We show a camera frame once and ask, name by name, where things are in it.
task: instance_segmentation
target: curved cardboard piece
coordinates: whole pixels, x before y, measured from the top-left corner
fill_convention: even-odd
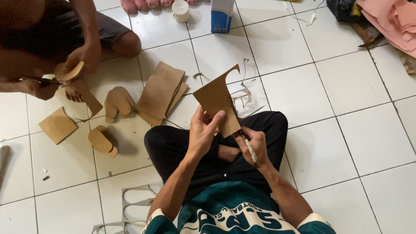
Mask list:
[[[236,64],[224,74],[193,93],[193,96],[211,117],[214,117],[220,110],[225,111],[226,115],[218,126],[224,138],[241,129],[233,100],[225,83],[225,78],[232,70],[240,72],[240,67]]]
[[[64,72],[64,65],[65,65],[64,62],[60,63],[56,65],[55,70],[54,70],[55,77],[59,81],[68,81],[77,77],[81,73],[82,69],[84,68],[85,63],[79,62],[78,65],[76,65],[76,67],[72,69],[71,71],[69,71],[68,73]]]

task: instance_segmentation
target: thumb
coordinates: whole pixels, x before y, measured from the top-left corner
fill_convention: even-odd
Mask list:
[[[73,58],[71,56],[68,56],[67,61],[64,64],[64,72],[68,73],[70,72],[72,69],[75,68],[76,65],[78,65],[79,61],[77,58]]]
[[[218,127],[218,125],[220,125],[221,121],[224,119],[225,117],[225,111],[220,110],[215,116],[214,118],[212,118],[212,121],[210,124],[208,124],[208,127],[210,128],[210,130],[215,131],[215,129]]]

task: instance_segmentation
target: person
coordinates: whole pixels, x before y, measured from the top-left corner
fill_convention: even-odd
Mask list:
[[[267,111],[241,122],[256,168],[241,135],[214,136],[224,118],[223,110],[211,118],[199,106],[189,131],[157,126],[146,133],[146,149],[164,185],[142,233],[335,234],[278,172],[286,117]]]
[[[95,73],[102,50],[136,57],[141,43],[129,28],[97,12],[93,0],[0,2],[0,92],[48,100],[58,84],[42,85],[43,75],[53,74],[58,63],[70,71],[80,61],[83,73]],[[68,99],[83,101],[72,86],[65,88]]]

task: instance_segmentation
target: knee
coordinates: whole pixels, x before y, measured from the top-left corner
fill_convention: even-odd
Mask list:
[[[113,50],[121,57],[137,57],[141,52],[140,38],[133,31],[126,32],[113,46]]]

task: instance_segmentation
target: cardboard scrap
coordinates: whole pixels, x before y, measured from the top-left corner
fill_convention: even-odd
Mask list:
[[[64,72],[64,65],[65,63],[60,63],[58,65],[56,65],[55,67],[55,77],[57,80],[59,81],[69,81],[77,76],[79,76],[79,74],[81,73],[82,69],[84,68],[85,63],[84,62],[79,62],[78,65],[72,69],[71,71],[69,71],[68,73]]]
[[[226,112],[225,118],[219,126],[219,130],[224,138],[241,129],[233,100],[225,84],[225,78],[234,69],[240,72],[240,67],[236,64],[224,74],[193,93],[196,100],[210,116],[214,117],[220,110]]]
[[[92,95],[92,93],[88,90],[83,80],[76,80],[72,83],[72,85],[82,95],[82,98],[84,99],[88,108],[91,110],[91,116],[88,119],[79,119],[82,122],[86,122],[92,117],[94,117],[101,109],[103,109],[103,106],[97,100],[97,98],[95,98],[94,95]]]
[[[118,112],[122,119],[130,117],[130,113],[135,108],[133,98],[122,86],[114,87],[108,92],[104,106],[107,123],[114,122]]]
[[[153,126],[161,125],[188,87],[182,82],[184,74],[185,71],[159,62],[136,104],[140,117]]]
[[[55,144],[61,142],[71,132],[77,129],[74,122],[65,114],[64,107],[59,108],[40,122],[39,126]]]
[[[106,154],[114,158],[117,153],[117,140],[108,131],[108,129],[102,125],[92,129],[88,134],[88,140],[94,147],[94,149],[100,153]]]

